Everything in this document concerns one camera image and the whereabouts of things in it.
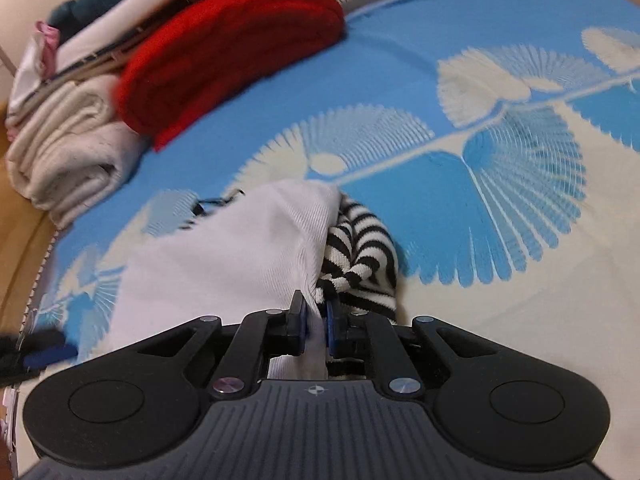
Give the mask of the black white striped sweater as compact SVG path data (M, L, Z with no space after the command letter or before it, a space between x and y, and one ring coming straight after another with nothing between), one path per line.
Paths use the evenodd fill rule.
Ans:
M305 351L272 359L268 375L324 379L321 307L337 299L395 318L397 274L390 233L367 207L321 181L272 182L143 243L122 274L107 345L124 348L203 315L239 323L286 309L301 292Z

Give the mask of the white folded clothes stack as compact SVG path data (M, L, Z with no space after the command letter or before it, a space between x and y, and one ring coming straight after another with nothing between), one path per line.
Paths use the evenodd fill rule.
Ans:
M77 34L37 22L9 96L6 128L21 130L69 82L117 72L160 25L198 0L120 0Z

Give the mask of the cream folded towel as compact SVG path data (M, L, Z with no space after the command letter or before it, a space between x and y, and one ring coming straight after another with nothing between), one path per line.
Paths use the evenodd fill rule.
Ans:
M119 76L70 81L53 92L18 132L6 153L12 188L70 226L126 183L148 141L119 118Z

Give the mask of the blue white patterned bedspread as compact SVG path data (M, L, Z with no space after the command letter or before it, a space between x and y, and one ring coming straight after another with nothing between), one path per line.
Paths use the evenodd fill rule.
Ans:
M401 318L431 314L584 375L597 456L639 474L639 7L386 0L334 48L146 154L55 244L32 303L81 359L210 308L194 200L338 185L390 229Z

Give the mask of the red folded garment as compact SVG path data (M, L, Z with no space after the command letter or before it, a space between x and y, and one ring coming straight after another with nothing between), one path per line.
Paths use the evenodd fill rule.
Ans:
M339 42L337 0L200 0L142 42L114 91L120 119L161 150L259 79Z

